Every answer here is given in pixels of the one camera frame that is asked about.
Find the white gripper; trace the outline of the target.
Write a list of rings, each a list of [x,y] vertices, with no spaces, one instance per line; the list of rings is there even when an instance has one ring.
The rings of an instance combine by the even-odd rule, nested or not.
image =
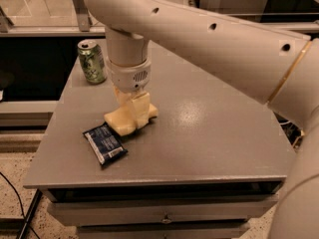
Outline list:
[[[136,66],[121,67],[107,60],[108,75],[114,86],[114,94],[120,107],[130,101],[130,112],[136,128],[149,122],[150,94],[142,92],[132,98],[132,92],[143,89],[151,79],[151,60]]]

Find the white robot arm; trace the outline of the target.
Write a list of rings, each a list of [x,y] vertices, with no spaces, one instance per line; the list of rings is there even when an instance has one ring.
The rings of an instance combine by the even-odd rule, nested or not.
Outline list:
[[[132,72],[154,41],[304,130],[269,239],[318,239],[318,41],[165,0],[84,1],[106,26],[112,81],[122,92],[139,89]]]

